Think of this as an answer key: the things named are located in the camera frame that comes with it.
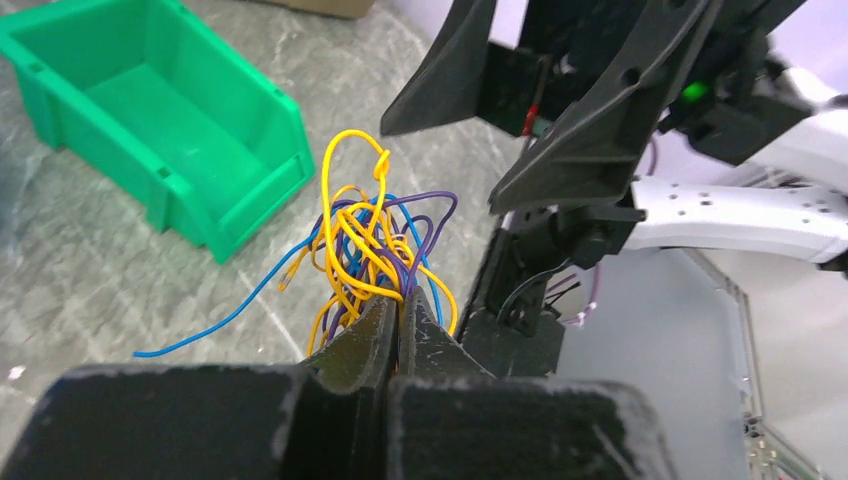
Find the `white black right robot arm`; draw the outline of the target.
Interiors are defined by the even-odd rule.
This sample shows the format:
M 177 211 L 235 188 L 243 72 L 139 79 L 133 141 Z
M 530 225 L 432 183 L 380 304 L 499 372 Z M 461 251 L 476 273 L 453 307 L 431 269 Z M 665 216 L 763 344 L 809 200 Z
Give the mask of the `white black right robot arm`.
M 847 267 L 847 111 L 770 48 L 796 1 L 532 1 L 515 48 L 496 5 L 456 1 L 380 122 L 384 136 L 479 118 L 531 145 L 500 179 L 498 273 L 589 269 L 648 248 Z M 655 133 L 799 187 L 685 185 L 636 167 Z

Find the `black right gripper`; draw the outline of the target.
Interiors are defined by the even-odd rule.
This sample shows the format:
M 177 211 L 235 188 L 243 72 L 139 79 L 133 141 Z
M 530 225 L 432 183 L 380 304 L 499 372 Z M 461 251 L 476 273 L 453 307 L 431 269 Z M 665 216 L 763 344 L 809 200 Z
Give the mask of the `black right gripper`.
M 553 121 L 492 190 L 494 214 L 617 202 L 666 109 L 659 133 L 739 165 L 809 116 L 768 39 L 800 5 L 531 1 L 510 49 L 488 46 L 494 0 L 454 1 L 380 134 L 460 122 L 477 105 L 512 136 Z

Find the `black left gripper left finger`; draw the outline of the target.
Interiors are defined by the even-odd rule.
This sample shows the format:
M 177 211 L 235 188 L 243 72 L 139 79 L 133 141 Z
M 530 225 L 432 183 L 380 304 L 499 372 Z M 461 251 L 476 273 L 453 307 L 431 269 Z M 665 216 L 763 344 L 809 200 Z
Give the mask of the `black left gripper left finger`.
M 397 357 L 398 303 L 378 296 L 360 318 L 301 364 L 335 393 L 352 393 L 381 385 Z

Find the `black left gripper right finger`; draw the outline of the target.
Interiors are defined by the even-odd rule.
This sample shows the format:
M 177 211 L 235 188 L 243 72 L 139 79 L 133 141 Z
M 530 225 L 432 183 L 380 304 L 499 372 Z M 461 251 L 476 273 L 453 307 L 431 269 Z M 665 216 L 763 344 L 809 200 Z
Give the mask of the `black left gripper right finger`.
M 433 379 L 493 378 L 438 324 L 422 287 L 415 287 L 406 298 L 398 326 L 399 374 Z

